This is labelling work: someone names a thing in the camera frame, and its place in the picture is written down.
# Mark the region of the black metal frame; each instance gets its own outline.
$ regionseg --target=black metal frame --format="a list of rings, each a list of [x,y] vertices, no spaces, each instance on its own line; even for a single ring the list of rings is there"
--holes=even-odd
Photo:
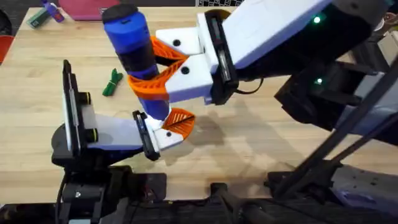
[[[388,117],[383,123],[356,142],[347,150],[337,155],[331,162],[323,165],[323,159],[349,134],[353,128],[361,121],[361,119],[373,108],[373,106],[384,96],[384,94],[395,84],[398,78],[398,60],[396,60],[389,72],[387,72],[379,82],[373,87],[363,102],[339,125],[336,130],[318,148],[304,160],[290,175],[281,178],[280,184],[273,191],[272,196],[276,199],[284,199],[293,196],[304,187],[310,185],[319,178],[324,171],[335,170],[336,166],[346,156],[352,154],[370,139],[377,136],[391,124],[396,123],[398,117],[396,114]]]

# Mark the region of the green led light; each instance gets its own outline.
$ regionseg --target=green led light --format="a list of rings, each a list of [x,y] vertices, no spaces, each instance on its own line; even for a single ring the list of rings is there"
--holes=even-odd
[[[316,16],[315,18],[313,18],[313,22],[316,23],[316,24],[320,23],[321,22],[321,17]]]

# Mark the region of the white plastic part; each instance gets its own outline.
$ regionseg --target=white plastic part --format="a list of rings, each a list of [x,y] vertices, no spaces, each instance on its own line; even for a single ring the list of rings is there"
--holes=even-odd
[[[206,64],[204,54],[190,56],[170,78],[165,87],[171,103],[204,97],[210,94],[213,79],[210,72],[203,68]],[[181,70],[187,67],[188,74]]]
[[[244,68],[302,30],[331,0],[245,0],[223,22],[236,68]]]
[[[133,150],[142,147],[138,127],[133,119],[96,114],[95,126],[93,126],[93,123],[85,123],[85,128],[97,128],[98,130],[98,142],[88,144],[88,148],[112,151]]]
[[[209,28],[207,26],[207,21],[204,13],[197,14],[197,26],[200,47],[202,49],[202,52],[206,56],[206,62],[210,73],[214,74],[218,67],[218,58],[216,51],[213,47],[213,42],[211,41]]]
[[[176,146],[184,141],[184,138],[181,134],[164,129],[158,129],[154,132],[154,134],[156,137],[157,146],[161,151]]]
[[[202,52],[197,27],[157,30],[156,38],[165,45],[185,55],[195,55]],[[179,46],[174,46],[173,42],[175,40],[180,41]]]

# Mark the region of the black bracket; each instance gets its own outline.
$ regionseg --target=black bracket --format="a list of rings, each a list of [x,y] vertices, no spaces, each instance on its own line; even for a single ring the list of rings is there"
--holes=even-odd
[[[147,125],[145,124],[145,119],[147,115],[144,112],[134,111],[132,112],[132,116],[136,120],[139,135],[142,140],[142,148],[144,150],[144,154],[146,158],[156,161],[159,159],[160,154],[155,151],[154,146],[152,145],[152,141],[150,140],[149,132],[147,129]]]
[[[223,20],[228,15],[229,12],[219,9],[205,12],[211,41],[220,64],[216,73],[212,76],[211,99],[215,105],[225,104],[239,86],[238,75],[232,63],[222,26]]]

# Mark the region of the wooden table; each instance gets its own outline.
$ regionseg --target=wooden table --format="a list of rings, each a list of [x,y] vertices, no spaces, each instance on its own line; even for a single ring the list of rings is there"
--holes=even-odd
[[[140,8],[150,32],[195,25],[202,7]],[[29,9],[30,17],[37,8]],[[142,109],[126,79],[113,97],[103,97],[111,70],[124,71],[101,22],[62,24],[49,21],[39,30],[22,23],[0,66],[0,203],[54,202],[63,175],[51,163],[50,140],[63,122],[62,60],[68,59],[82,91],[89,91],[97,113],[129,118]],[[306,158],[328,132],[300,124],[274,99],[286,78],[265,80],[258,93],[234,95],[224,106],[204,106],[202,99],[176,103],[197,115],[196,127],[180,146],[157,162],[143,155],[120,164],[136,172],[165,172],[167,198],[204,198],[212,182],[227,182],[242,197],[268,196],[266,173],[291,169]],[[243,83],[252,90],[258,83]],[[351,136],[339,147],[356,139]],[[370,142],[345,163],[362,169],[398,174],[398,150]]]

